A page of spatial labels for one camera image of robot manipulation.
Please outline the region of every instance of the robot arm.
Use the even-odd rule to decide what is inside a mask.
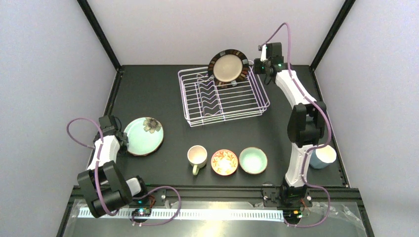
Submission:
[[[111,212],[130,204],[132,202],[132,196],[139,193],[146,193],[145,183],[140,177],[137,176],[125,180],[116,166],[117,154],[126,151],[128,143],[126,134],[118,131],[113,116],[101,117],[99,122],[104,135],[102,149],[99,150],[102,141],[99,135],[97,135],[94,142],[95,150],[93,160],[86,171],[77,176],[77,182],[79,183],[81,192],[92,215],[96,218],[106,214],[97,195],[94,178],[94,170],[98,161],[97,155],[99,152],[99,183],[100,185],[107,184],[101,187],[101,191],[103,200]]]
[[[326,111],[326,105],[317,102],[305,90],[295,71],[291,71],[290,77],[284,64],[281,43],[267,43],[262,46],[261,51],[261,58],[254,60],[255,73],[266,74],[271,80],[275,79],[275,84],[283,91],[293,109],[287,129],[292,143],[291,159],[280,190],[281,202],[292,205],[305,196],[307,189],[303,178],[306,180],[311,153],[303,167],[304,155],[309,148],[318,145],[320,138],[324,136],[325,121],[307,98],[323,111]]]

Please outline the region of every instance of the plate rim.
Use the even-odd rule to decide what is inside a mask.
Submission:
[[[244,77],[242,77],[243,73],[240,73],[237,78],[235,78],[234,80],[231,80],[229,82],[220,81],[215,77],[214,72],[213,72],[215,63],[217,62],[218,59],[220,59],[222,56],[227,55],[227,54],[235,55],[239,59],[241,59],[241,61],[242,61],[242,72],[245,71]],[[209,78],[213,77],[213,80],[214,80],[216,86],[220,86],[221,88],[228,88],[228,87],[233,86],[231,82],[233,82],[235,80],[240,79],[240,81],[245,81],[247,76],[249,75],[249,70],[250,70],[250,64],[249,64],[249,59],[246,57],[246,55],[240,50],[230,48],[230,49],[223,50],[223,51],[219,52],[218,54],[216,54],[215,56],[213,56],[213,58],[211,59],[211,61],[208,64],[207,72],[208,72],[208,77]]]

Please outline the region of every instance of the dish rack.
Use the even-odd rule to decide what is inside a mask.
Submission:
[[[247,79],[233,81],[231,88],[215,85],[207,69],[178,72],[183,113],[191,127],[259,116],[269,107],[269,98],[259,75],[255,77],[253,66]]]

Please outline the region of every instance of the white mug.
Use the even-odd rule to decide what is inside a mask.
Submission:
[[[188,160],[193,166],[192,173],[198,174],[200,168],[207,164],[207,150],[203,146],[193,146],[188,150]]]

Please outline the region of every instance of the bowl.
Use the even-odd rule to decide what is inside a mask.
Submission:
[[[124,132],[128,136],[127,150],[135,156],[146,156],[163,142],[163,127],[155,118],[137,118],[128,124]]]
[[[239,164],[249,174],[260,174],[268,166],[268,158],[261,149],[248,147],[240,153]]]
[[[211,158],[211,167],[219,175],[230,175],[237,170],[237,156],[229,150],[219,150]]]

